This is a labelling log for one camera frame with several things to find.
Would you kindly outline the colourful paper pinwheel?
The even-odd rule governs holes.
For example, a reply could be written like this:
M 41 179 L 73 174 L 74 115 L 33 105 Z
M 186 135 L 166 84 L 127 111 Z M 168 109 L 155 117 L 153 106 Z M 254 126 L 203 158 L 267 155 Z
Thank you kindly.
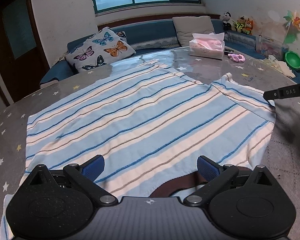
M 297 11 L 291 12 L 288 10 L 286 16 L 283 18 L 286 20 L 286 34 L 283 44 L 292 44 L 297 40 L 298 35 L 300 34 L 299 13 Z

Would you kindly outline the orange plush toys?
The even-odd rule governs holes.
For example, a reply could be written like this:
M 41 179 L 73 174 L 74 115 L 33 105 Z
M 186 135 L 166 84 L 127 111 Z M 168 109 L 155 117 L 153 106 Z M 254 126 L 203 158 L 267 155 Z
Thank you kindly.
M 233 22 L 232 25 L 232 31 L 238 32 L 238 33 L 244 33 L 247 35 L 252 35 L 254 27 L 254 21 L 250 18 L 245 18 L 244 16 L 239 17 L 237 21 Z

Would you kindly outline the dark wooden door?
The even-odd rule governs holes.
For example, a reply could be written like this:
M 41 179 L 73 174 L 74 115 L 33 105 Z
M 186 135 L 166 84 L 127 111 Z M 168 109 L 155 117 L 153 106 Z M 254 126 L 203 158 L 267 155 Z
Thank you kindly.
M 0 75 L 12 100 L 38 90 L 49 69 L 31 0 L 0 0 Z

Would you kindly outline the panda plush toy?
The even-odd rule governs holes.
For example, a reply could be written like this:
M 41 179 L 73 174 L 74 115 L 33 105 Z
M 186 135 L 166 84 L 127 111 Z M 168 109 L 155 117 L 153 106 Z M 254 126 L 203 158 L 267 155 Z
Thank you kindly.
M 225 32 L 232 29 L 230 12 L 228 12 L 228 11 L 224 12 L 224 14 L 221 16 L 221 20 L 222 20 L 222 24 L 223 24 L 223 30 Z

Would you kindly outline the beige cushion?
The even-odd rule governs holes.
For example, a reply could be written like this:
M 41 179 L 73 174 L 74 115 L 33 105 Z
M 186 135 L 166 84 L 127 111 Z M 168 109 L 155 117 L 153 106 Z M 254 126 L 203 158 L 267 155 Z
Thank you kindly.
M 178 42 L 182 47 L 189 46 L 189 42 L 193 39 L 192 34 L 210 34 L 215 31 L 209 16 L 173 17 L 172 20 Z

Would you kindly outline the pink tissue pack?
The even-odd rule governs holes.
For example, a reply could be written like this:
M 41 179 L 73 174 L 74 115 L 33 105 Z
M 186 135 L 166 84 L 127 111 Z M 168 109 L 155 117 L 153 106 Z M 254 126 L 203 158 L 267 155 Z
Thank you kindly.
M 224 55 L 224 33 L 192 34 L 190 55 L 221 60 Z

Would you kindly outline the pink scrunchie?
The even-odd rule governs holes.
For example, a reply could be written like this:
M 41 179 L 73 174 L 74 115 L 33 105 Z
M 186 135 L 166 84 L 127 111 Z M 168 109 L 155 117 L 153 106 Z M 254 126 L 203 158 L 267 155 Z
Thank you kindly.
M 245 61 L 245 57 L 242 54 L 229 53 L 228 58 L 230 58 L 234 62 L 244 62 Z

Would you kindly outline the butterfly print pillow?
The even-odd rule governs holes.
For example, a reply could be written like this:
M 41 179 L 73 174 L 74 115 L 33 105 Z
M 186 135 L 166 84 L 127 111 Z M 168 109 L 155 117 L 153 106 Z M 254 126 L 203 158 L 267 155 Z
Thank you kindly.
M 126 59 L 136 51 L 110 28 L 105 27 L 66 54 L 66 61 L 79 73 Z

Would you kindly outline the green plastic bowl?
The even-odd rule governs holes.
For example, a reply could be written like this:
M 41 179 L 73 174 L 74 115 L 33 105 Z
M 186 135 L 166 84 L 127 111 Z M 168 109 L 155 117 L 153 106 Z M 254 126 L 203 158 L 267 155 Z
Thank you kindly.
M 298 55 L 298 53 L 293 51 L 286 52 L 285 62 L 290 69 L 296 72 L 300 72 L 300 56 Z

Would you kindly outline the clear plastic storage box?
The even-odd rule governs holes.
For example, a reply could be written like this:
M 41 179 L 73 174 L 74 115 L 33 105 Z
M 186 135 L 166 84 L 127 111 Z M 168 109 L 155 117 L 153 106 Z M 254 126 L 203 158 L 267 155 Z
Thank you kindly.
M 280 41 L 259 35 L 256 37 L 256 51 L 265 57 L 274 56 L 277 60 L 283 61 L 289 46 Z

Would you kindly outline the blue striped knit sweater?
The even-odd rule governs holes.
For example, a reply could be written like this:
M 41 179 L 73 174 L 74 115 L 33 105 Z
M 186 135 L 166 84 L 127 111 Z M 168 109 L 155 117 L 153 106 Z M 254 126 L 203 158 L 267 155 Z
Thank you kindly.
M 29 116 L 24 177 L 38 164 L 57 170 L 100 154 L 105 169 L 94 183 L 153 207 L 150 195 L 193 173 L 200 155 L 258 165 L 275 121 L 274 103 L 231 74 L 206 85 L 165 64 L 143 65 Z

